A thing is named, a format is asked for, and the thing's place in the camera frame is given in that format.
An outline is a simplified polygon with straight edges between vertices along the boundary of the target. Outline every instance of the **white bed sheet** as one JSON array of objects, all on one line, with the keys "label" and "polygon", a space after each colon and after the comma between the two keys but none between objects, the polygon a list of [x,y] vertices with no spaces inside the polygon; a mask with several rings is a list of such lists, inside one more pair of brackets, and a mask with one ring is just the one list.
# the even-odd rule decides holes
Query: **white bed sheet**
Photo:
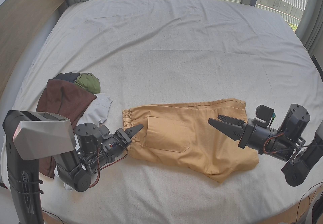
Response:
[{"label": "white bed sheet", "polygon": [[[71,6],[34,60],[14,109],[35,110],[48,79],[91,72],[113,99],[105,124],[145,104],[246,101],[277,113],[305,106],[309,143],[323,119],[323,83],[292,29],[275,13],[217,0],[94,0]],[[284,162],[260,156],[254,170],[218,184],[190,169],[126,158],[105,169],[86,192],[65,191],[41,176],[43,209],[72,223],[255,223],[296,202],[322,181],[323,161],[290,187]]]}]

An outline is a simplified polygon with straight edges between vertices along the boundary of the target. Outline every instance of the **shorts pocket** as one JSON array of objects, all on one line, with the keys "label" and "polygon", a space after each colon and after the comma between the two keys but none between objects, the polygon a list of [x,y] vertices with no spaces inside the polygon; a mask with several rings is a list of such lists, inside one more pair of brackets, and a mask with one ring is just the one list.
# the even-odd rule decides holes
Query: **shorts pocket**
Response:
[{"label": "shorts pocket", "polygon": [[191,136],[192,131],[182,121],[148,117],[147,147],[182,153],[190,147]]}]

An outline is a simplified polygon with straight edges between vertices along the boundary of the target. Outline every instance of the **headboard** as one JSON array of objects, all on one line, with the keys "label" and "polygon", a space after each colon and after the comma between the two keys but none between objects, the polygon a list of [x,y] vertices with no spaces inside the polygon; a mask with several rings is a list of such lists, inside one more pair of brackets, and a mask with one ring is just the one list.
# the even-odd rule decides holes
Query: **headboard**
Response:
[{"label": "headboard", "polygon": [[0,98],[27,45],[65,0],[5,0],[0,5]]}]

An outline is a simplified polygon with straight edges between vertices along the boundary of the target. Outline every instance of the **rolled green cloth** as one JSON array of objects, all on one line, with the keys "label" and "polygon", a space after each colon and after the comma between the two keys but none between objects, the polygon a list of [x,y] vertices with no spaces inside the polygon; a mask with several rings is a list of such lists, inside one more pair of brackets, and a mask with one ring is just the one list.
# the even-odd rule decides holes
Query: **rolled green cloth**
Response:
[{"label": "rolled green cloth", "polygon": [[92,73],[82,73],[74,83],[93,94],[100,93],[101,90],[99,79]]}]

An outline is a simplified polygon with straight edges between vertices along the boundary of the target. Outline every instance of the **wrinkle in bed sheet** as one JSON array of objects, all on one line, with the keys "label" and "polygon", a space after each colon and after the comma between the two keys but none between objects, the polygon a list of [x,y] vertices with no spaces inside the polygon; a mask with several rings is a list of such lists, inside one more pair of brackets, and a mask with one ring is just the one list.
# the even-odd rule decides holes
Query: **wrinkle in bed sheet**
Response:
[{"label": "wrinkle in bed sheet", "polygon": [[[99,78],[101,92],[114,99],[106,121],[111,132],[122,126],[125,108],[227,97],[246,101],[251,118],[260,104],[274,108],[274,128],[290,104],[303,105],[311,115],[303,133],[308,143],[323,119],[323,83],[297,36],[280,15],[242,4],[93,0],[71,6],[34,60],[14,108],[34,110],[47,80],[60,72]],[[79,224],[256,223],[323,179],[321,160],[302,185],[290,187],[283,165],[260,156],[255,169],[219,185],[190,169],[129,157],[102,171],[99,184],[84,193],[42,177],[42,206]]]}]

